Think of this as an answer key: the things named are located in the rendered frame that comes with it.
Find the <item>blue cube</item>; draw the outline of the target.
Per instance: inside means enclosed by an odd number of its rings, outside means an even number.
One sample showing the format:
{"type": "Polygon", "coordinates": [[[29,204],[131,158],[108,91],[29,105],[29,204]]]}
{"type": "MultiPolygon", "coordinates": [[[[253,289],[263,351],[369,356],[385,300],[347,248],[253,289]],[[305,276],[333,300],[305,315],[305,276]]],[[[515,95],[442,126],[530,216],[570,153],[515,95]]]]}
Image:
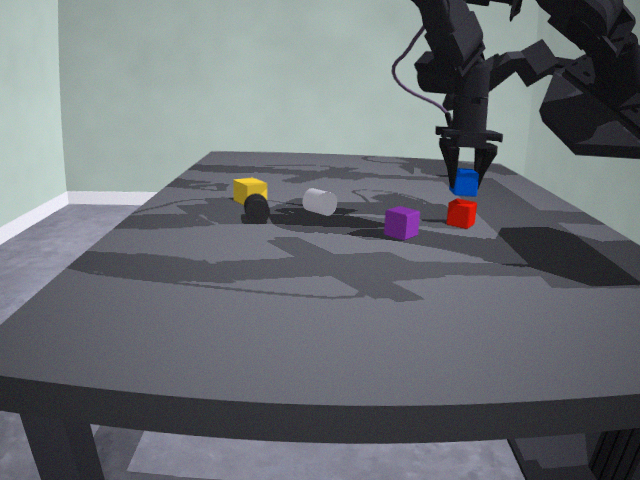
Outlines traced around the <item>blue cube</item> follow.
{"type": "Polygon", "coordinates": [[[457,196],[477,196],[479,174],[473,169],[457,168],[454,189],[449,190],[457,196]]]}

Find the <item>red cube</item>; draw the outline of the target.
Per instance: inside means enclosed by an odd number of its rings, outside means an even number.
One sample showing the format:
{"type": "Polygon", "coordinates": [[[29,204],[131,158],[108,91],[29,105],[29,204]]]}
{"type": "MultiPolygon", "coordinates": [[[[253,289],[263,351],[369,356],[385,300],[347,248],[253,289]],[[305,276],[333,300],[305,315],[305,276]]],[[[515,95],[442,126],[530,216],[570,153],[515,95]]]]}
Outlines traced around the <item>red cube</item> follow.
{"type": "Polygon", "coordinates": [[[447,225],[468,229],[475,224],[477,203],[455,199],[448,204],[447,225]]]}

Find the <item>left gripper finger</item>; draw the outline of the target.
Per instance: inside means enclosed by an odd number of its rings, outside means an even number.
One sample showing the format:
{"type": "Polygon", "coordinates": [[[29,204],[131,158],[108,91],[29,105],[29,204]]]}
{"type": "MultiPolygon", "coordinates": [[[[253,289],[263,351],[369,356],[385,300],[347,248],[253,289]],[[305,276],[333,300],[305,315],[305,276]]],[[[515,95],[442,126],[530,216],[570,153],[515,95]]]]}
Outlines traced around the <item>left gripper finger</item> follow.
{"type": "Polygon", "coordinates": [[[454,189],[460,148],[454,145],[444,145],[441,142],[439,142],[439,147],[441,149],[445,164],[447,166],[450,187],[454,189]],[[446,148],[446,152],[444,147],[446,148]],[[448,153],[448,157],[446,153],[448,153]],[[450,162],[449,162],[449,159],[450,159],[450,162]]]}
{"type": "Polygon", "coordinates": [[[479,174],[478,189],[479,189],[479,186],[481,184],[481,181],[483,179],[483,176],[484,176],[485,172],[489,168],[490,164],[492,163],[492,161],[494,160],[496,155],[497,155],[497,150],[475,149],[474,171],[476,171],[479,174]],[[482,155],[484,156],[484,159],[483,159],[482,155]],[[481,162],[482,162],[482,165],[481,165],[481,162]]]}

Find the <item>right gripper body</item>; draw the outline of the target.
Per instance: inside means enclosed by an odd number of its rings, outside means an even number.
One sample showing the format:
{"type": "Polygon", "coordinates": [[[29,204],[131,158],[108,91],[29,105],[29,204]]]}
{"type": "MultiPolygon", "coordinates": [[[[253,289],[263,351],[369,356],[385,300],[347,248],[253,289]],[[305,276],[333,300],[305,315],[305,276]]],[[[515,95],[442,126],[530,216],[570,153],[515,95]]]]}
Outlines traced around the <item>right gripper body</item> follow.
{"type": "Polygon", "coordinates": [[[509,6],[512,5],[512,0],[467,0],[467,3],[468,4],[481,5],[481,6],[489,6],[489,2],[490,1],[506,3],[506,4],[509,4],[509,6]]]}

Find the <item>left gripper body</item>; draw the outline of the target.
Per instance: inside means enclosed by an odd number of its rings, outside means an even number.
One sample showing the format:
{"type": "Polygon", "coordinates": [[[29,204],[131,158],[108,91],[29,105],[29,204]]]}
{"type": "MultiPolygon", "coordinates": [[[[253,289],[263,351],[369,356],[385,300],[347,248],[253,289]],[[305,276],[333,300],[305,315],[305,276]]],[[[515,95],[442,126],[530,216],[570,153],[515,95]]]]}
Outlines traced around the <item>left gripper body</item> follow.
{"type": "Polygon", "coordinates": [[[472,104],[471,98],[454,97],[453,120],[448,127],[436,126],[435,134],[442,137],[439,142],[456,147],[498,150],[492,143],[485,144],[487,140],[502,142],[503,134],[486,130],[488,98],[482,99],[472,104]]]}

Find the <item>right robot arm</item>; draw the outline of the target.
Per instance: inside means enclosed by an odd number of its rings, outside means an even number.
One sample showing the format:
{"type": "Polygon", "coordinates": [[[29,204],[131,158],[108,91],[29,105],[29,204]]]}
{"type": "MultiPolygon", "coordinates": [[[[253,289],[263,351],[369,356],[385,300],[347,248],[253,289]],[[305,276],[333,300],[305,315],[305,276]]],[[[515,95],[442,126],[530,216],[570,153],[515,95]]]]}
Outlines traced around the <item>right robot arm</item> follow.
{"type": "Polygon", "coordinates": [[[481,56],[479,56],[479,57],[478,57],[478,59],[477,59],[476,61],[483,62],[483,64],[486,64],[486,63],[488,63],[489,61],[491,61],[491,60],[495,59],[495,58],[496,58],[496,57],[498,57],[498,56],[500,56],[500,55],[497,53],[497,54],[495,54],[495,55],[491,56],[490,58],[488,58],[488,59],[486,59],[486,60],[483,60],[483,59],[482,59],[482,57],[481,57],[481,56]]]}

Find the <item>purple cube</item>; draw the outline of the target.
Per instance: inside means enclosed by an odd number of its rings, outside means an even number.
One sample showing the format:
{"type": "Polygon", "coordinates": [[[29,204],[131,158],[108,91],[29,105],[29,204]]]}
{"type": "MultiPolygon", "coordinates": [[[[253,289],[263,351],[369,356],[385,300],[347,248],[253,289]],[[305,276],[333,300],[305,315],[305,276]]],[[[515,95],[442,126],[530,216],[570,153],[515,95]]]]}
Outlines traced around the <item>purple cube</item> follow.
{"type": "Polygon", "coordinates": [[[384,234],[401,240],[418,235],[420,212],[417,210],[395,207],[386,210],[384,234]]]}

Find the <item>white cylinder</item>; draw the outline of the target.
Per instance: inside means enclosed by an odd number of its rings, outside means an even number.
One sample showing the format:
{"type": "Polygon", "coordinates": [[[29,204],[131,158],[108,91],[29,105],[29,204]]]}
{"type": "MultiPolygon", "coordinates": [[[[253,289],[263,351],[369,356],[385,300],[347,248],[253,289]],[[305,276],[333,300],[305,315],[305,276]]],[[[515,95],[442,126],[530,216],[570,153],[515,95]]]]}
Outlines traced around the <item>white cylinder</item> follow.
{"type": "Polygon", "coordinates": [[[311,212],[330,216],[337,207],[337,197],[334,193],[308,189],[303,196],[303,207],[311,212]]]}

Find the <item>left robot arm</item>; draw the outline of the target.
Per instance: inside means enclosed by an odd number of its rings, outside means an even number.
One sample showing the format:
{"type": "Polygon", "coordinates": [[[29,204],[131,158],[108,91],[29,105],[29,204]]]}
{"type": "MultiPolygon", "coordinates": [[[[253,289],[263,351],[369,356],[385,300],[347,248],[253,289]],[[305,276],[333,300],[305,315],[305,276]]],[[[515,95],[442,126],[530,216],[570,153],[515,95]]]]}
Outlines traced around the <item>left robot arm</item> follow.
{"type": "MultiPolygon", "coordinates": [[[[486,48],[475,12],[464,0],[415,1],[431,49],[414,63],[421,90],[472,104],[488,98],[490,69],[476,62],[486,48]]],[[[640,50],[623,0],[536,1],[551,15],[547,22],[586,53],[564,66],[566,74],[640,133],[640,50]]]]}

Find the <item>yellow cube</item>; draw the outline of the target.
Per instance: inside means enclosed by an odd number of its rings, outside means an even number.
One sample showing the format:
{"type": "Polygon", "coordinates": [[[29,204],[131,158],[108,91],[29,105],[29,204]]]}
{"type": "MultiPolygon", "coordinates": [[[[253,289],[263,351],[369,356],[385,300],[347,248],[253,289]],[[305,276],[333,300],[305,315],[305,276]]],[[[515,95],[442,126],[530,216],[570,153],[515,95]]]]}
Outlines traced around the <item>yellow cube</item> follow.
{"type": "Polygon", "coordinates": [[[234,180],[234,201],[244,205],[245,199],[253,193],[260,193],[267,200],[267,183],[255,178],[234,180]]]}

